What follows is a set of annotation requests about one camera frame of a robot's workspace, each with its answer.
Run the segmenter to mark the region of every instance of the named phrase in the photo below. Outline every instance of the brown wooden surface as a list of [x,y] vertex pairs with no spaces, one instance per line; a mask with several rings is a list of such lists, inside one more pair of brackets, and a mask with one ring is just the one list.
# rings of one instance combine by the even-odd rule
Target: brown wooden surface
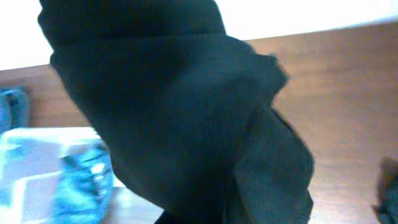
[[[275,107],[317,160],[311,223],[377,223],[381,162],[398,160],[398,23],[249,43],[291,76]],[[0,84],[30,88],[34,126],[87,125],[48,66],[0,71]],[[115,220],[135,223],[118,205],[130,212]]]

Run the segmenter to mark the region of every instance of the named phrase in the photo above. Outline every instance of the wooden floor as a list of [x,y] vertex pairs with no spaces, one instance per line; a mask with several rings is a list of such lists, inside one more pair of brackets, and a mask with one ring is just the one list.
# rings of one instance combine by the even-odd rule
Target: wooden floor
[[[291,76],[275,107],[316,158],[311,223],[377,223],[381,164],[398,160],[398,23],[249,43]],[[88,125],[48,66],[0,71],[0,84],[29,87],[34,126]],[[132,208],[114,214],[135,223]]]

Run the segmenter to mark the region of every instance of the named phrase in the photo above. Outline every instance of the white wall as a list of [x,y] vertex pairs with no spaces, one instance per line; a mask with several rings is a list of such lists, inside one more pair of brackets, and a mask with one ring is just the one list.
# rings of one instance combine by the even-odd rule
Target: white wall
[[[243,40],[398,19],[398,0],[216,1],[227,33]],[[49,62],[39,12],[39,0],[0,0],[0,70]]]

